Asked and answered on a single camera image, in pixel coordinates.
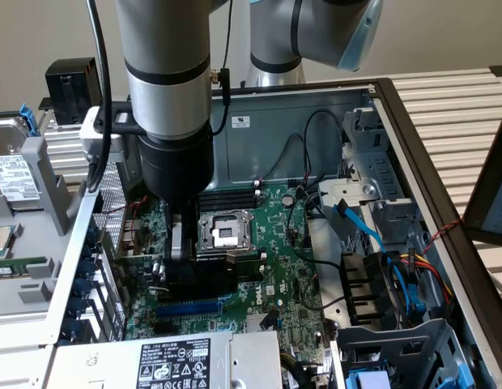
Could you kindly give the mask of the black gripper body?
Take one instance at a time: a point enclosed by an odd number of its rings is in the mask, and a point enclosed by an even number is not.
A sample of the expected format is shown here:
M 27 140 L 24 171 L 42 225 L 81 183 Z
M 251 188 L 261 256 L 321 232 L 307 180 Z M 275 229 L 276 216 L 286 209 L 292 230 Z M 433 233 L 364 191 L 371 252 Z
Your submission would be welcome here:
M 214 173 L 213 137 L 210 129 L 178 140 L 138 137 L 143 179 L 154 195 L 173 211 L 186 207 L 206 189 Z

